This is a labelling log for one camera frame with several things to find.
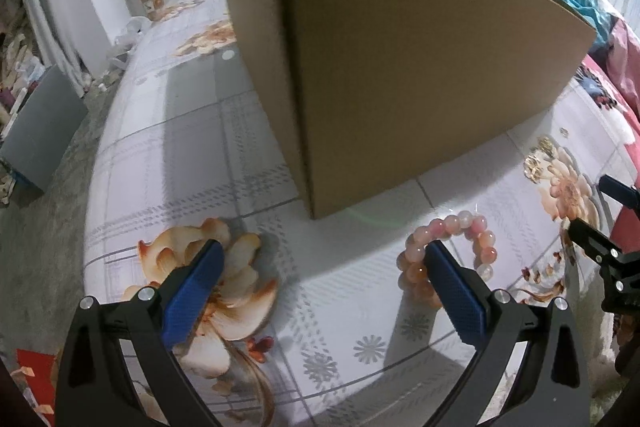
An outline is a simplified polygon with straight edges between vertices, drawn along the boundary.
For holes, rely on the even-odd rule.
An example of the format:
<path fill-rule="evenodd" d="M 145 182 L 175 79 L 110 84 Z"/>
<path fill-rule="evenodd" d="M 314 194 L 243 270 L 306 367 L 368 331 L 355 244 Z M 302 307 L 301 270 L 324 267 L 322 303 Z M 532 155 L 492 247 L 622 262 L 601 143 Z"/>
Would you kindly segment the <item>pink floral bed cover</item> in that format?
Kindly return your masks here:
<path fill-rule="evenodd" d="M 608 42 L 585 56 L 575 80 L 639 169 L 639 36 L 626 20 L 616 18 Z"/>

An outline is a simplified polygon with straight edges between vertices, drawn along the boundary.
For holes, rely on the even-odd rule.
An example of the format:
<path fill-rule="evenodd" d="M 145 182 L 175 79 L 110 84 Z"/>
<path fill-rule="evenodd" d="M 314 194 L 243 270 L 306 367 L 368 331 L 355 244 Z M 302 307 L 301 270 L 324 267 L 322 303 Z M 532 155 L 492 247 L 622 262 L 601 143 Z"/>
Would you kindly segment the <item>grey storage bin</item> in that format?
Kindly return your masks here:
<path fill-rule="evenodd" d="M 87 115 L 72 80 L 58 66 L 49 67 L 2 141 L 2 164 L 20 181 L 47 191 Z"/>

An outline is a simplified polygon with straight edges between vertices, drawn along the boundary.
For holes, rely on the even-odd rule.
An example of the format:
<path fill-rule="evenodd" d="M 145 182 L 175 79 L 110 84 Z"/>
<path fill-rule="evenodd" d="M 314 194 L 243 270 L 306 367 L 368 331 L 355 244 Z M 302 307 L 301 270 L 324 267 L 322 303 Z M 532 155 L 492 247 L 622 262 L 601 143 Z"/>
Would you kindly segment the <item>brown cardboard box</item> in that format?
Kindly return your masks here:
<path fill-rule="evenodd" d="M 539 114 L 596 38 L 562 0 L 226 1 L 314 219 Z"/>

